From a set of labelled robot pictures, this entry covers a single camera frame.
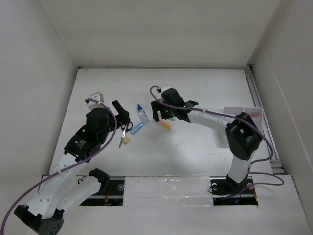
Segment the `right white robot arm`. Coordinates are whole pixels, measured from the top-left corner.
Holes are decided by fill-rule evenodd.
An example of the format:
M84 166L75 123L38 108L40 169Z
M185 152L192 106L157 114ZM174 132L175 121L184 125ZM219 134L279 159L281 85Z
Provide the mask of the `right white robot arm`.
M154 121L176 117L178 120L214 129L226 136L233 158L223 188L226 194L243 190L251 158L262 141L252 117L245 112L231 115L202 108L195 101L184 101L176 89L167 85L154 88L161 94L160 99L151 102Z

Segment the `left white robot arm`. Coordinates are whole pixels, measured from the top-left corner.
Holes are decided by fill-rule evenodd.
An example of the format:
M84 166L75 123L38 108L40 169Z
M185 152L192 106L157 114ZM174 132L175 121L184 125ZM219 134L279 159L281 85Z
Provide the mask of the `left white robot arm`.
M90 160L110 144L113 136L109 133L114 135L131 122L130 115L117 100L112 102L117 115L101 101L89 98L86 103L97 107L86 114L86 124L65 146L54 173L40 182L40 190L31 201L14 210L14 215L38 235L56 235L73 208L94 194L110 190L110 176L98 168L91 170L76 188L71 184Z

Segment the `clear spray bottle blue cap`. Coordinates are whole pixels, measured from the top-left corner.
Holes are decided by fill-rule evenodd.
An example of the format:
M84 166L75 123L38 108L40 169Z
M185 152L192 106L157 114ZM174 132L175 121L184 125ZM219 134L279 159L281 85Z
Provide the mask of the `clear spray bottle blue cap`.
M137 110L138 110L138 114L139 114L139 117L140 117L142 123L144 125L148 125L150 120L149 120L147 114L145 113L144 109L140 106L140 104L137 105Z

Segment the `blue correction tape dispenser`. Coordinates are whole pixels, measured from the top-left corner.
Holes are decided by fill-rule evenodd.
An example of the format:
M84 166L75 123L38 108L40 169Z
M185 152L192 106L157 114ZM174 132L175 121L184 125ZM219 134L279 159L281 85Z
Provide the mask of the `blue correction tape dispenser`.
M132 128L132 130L130 131L130 133L132 135L136 134L142 127L144 126L144 123L141 122L138 125L136 125L135 127Z

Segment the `yellow eraser block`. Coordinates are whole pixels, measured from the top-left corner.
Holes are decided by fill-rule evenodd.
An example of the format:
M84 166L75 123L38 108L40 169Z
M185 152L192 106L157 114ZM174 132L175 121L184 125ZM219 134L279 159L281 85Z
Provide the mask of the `yellow eraser block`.
M123 140L123 143L124 144L128 144L130 142L130 138L126 137L124 140Z

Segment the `black handled scissors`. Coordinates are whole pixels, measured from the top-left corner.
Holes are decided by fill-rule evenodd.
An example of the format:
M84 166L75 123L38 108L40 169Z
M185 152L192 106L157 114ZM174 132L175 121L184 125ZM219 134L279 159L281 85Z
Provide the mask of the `black handled scissors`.
M120 139L120 143L119 143L119 148L121 148L121 145L122 145L122 143L124 141L126 133L129 132L132 129L132 127L133 127L133 123L132 122L129 122L128 124L122 124L122 123L120 123L120 124L121 124L120 128L122 130L122 135L121 135L121 139Z

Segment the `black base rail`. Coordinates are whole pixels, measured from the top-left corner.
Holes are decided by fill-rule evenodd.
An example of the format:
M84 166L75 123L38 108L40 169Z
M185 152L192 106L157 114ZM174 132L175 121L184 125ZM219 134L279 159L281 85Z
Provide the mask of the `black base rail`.
M83 206L210 207L258 205L256 192L247 189L229 198L224 177L133 176L112 177L106 192L86 199Z

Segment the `aluminium frame rail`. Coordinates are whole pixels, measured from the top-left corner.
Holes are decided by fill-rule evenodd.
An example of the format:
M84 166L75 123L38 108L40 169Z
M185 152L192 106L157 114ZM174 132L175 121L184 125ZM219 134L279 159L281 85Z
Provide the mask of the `aluminium frame rail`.
M274 175L283 175L285 174L285 171L283 169L279 154L277 152L277 148L275 145L275 141L271 132L271 129L269 127L268 119L266 117L265 110L263 108L261 97L259 95L255 79L253 77L253 71L252 71L253 65L248 64L246 67L243 67L244 74L246 76L246 81L250 90L250 94L252 97L253 104L256 108L262 110L262 114L256 115L256 117L262 119L262 132L267 138L267 140L270 142L272 148L273 148L273 156L270 159L270 165L273 171Z

